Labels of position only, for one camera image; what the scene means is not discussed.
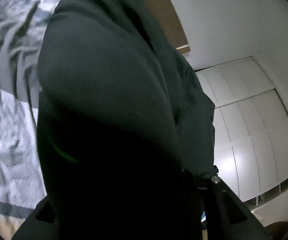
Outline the striped grey beige duvet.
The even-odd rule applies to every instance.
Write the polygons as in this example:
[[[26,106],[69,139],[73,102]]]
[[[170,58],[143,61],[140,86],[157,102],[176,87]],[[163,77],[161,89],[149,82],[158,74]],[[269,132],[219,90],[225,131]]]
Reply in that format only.
[[[60,0],[0,0],[0,239],[11,239],[46,191],[36,147],[37,61]]]

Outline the wooden headboard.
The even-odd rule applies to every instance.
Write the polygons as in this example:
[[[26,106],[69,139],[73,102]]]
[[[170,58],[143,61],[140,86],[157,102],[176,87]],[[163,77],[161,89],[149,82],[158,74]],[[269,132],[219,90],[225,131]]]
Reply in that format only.
[[[156,18],[168,42],[184,54],[190,52],[183,26],[171,0],[143,0],[145,6]]]

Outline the large black jacket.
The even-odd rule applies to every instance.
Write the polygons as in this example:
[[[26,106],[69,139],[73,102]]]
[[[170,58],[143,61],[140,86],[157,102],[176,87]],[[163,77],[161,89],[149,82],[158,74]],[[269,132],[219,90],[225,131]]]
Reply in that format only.
[[[201,239],[215,106],[141,0],[60,0],[37,65],[47,197],[15,239]]]

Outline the white wardrobe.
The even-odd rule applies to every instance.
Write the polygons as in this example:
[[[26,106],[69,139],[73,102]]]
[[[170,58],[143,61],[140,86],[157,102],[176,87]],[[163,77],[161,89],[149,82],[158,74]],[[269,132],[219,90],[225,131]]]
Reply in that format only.
[[[241,201],[253,206],[288,189],[288,110],[252,58],[196,73],[215,104],[215,165]]]

